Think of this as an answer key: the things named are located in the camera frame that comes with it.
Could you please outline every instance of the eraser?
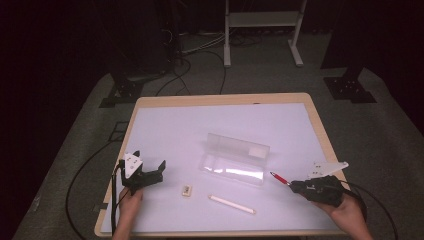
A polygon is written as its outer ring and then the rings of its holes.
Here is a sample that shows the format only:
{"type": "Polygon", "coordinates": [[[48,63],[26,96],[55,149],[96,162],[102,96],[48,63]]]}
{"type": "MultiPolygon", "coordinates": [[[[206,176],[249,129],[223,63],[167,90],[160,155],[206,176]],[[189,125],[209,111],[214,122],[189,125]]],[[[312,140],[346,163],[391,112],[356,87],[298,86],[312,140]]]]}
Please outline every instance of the eraser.
{"type": "Polygon", "coordinates": [[[185,185],[183,187],[183,193],[182,193],[182,195],[184,197],[190,197],[191,196],[191,189],[192,189],[192,187],[190,185],[185,185]]]}

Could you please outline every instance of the dark background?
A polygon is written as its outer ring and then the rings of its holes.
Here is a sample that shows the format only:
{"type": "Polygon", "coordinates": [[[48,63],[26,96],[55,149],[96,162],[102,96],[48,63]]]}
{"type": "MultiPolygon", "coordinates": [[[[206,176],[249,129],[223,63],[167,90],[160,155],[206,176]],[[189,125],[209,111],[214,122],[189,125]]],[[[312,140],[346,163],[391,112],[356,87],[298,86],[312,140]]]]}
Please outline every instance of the dark background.
{"type": "MultiPolygon", "coordinates": [[[[224,1],[182,2],[185,6],[178,5],[181,31],[223,29],[224,1]]],[[[232,10],[241,9],[245,2],[255,11],[298,8],[296,1],[234,0],[232,10]]],[[[87,96],[110,66],[90,1],[2,0],[0,4],[1,146],[7,153],[1,169],[6,173],[1,178],[5,186],[1,237],[11,238],[87,96]]],[[[423,133],[419,104],[424,100],[423,22],[418,1],[314,0],[307,5],[302,31],[334,30],[322,67],[346,67],[352,59],[362,62],[385,81],[423,133]]],[[[120,36],[115,31],[110,34],[120,36]]],[[[123,65],[143,67],[142,63],[123,65]]]]}

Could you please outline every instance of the hand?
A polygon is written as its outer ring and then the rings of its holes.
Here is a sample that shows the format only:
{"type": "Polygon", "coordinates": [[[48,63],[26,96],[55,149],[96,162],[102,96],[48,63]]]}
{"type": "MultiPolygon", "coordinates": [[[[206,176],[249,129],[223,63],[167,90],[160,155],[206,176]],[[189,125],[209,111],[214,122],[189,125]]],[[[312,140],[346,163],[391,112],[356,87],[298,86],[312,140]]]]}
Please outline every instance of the hand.
{"type": "Polygon", "coordinates": [[[143,200],[143,189],[137,190],[131,196],[129,189],[125,187],[119,194],[119,221],[112,239],[129,239],[134,220],[143,200]]]}
{"type": "Polygon", "coordinates": [[[313,202],[317,207],[326,212],[334,223],[353,239],[373,239],[362,216],[361,208],[355,198],[343,194],[339,207],[313,202]]]}

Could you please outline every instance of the person's right hand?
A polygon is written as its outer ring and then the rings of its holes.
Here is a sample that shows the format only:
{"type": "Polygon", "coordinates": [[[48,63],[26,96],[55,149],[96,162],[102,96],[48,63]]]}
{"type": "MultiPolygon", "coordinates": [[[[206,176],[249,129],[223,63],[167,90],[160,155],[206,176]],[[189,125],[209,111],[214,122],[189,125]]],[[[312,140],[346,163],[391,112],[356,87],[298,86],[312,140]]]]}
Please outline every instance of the person's right hand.
{"type": "Polygon", "coordinates": [[[337,208],[323,203],[313,202],[313,204],[324,210],[333,219],[334,223],[353,239],[373,239],[357,200],[347,194],[343,194],[342,200],[342,203],[337,208]]]}

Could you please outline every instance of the clear plastic lid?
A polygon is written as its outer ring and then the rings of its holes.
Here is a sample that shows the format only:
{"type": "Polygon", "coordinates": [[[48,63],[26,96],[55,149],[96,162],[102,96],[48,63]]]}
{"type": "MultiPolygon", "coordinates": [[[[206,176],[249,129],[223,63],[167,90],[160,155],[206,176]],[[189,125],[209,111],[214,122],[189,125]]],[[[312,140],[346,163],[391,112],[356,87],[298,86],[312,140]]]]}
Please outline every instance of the clear plastic lid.
{"type": "Polygon", "coordinates": [[[260,186],[270,147],[209,133],[202,171],[260,186]]]}

